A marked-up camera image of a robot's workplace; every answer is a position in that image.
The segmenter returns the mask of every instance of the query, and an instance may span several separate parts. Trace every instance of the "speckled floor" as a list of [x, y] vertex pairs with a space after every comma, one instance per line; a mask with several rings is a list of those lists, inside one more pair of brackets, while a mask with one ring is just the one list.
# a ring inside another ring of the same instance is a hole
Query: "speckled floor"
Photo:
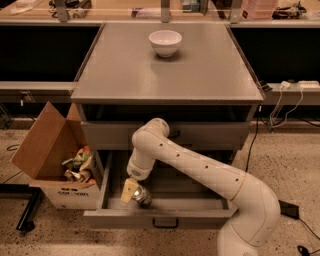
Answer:
[[[0, 182], [19, 170], [10, 163], [12, 151], [26, 130], [0, 130]], [[254, 135], [238, 152], [234, 165], [244, 168]], [[278, 198], [300, 206], [301, 218], [320, 234], [320, 128], [288, 123], [269, 133], [261, 124], [252, 149], [249, 172], [262, 179]], [[23, 173], [7, 183], [28, 183]], [[16, 225], [26, 200], [0, 199], [0, 255], [216, 255], [215, 230], [92, 230], [80, 210], [57, 210], [46, 198], [34, 219], [36, 228], [26, 234]], [[260, 256], [300, 255], [297, 245], [314, 251], [317, 240], [300, 221], [281, 217]]]

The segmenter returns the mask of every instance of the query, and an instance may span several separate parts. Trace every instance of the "gray surface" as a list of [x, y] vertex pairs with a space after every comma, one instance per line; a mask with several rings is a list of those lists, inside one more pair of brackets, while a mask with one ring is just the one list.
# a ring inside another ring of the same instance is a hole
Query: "gray surface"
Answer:
[[[149, 34], [182, 34], [179, 51], [158, 57]], [[248, 104], [262, 101], [225, 26], [107, 23], [71, 97], [98, 104]]]

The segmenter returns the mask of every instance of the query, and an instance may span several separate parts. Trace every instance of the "yellow object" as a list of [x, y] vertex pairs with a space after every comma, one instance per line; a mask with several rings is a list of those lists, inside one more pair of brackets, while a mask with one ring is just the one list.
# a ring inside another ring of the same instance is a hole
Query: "yellow object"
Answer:
[[135, 179], [133, 178], [126, 179], [126, 182], [124, 183], [124, 187], [121, 194], [121, 201], [125, 204], [129, 203], [134, 192], [138, 189], [138, 187], [139, 187], [139, 184]]

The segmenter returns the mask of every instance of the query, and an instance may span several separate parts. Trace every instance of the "box flap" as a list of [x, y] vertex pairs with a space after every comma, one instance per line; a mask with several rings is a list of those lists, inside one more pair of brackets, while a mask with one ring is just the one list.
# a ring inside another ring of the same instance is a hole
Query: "box flap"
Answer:
[[81, 128], [81, 117], [75, 103], [71, 104], [67, 116], [67, 122], [70, 126], [74, 138], [76, 139], [76, 142], [78, 143], [79, 148], [86, 146], [87, 140]]
[[11, 162], [32, 179], [62, 180], [61, 163], [73, 157], [77, 150], [65, 118], [48, 102]]

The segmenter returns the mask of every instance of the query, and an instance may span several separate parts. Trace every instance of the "gray cabinet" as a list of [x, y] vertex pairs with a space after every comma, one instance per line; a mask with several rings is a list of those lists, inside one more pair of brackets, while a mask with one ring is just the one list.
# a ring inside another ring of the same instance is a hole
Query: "gray cabinet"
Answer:
[[[176, 55], [154, 53], [148, 35], [159, 29], [183, 35]], [[131, 137], [152, 118], [168, 122], [175, 143], [217, 160], [228, 162], [242, 148], [263, 95], [223, 24], [106, 23], [71, 100], [103, 166], [99, 207], [84, 213], [93, 228], [217, 228], [235, 212], [160, 162], [144, 181], [150, 208], [120, 202]]]

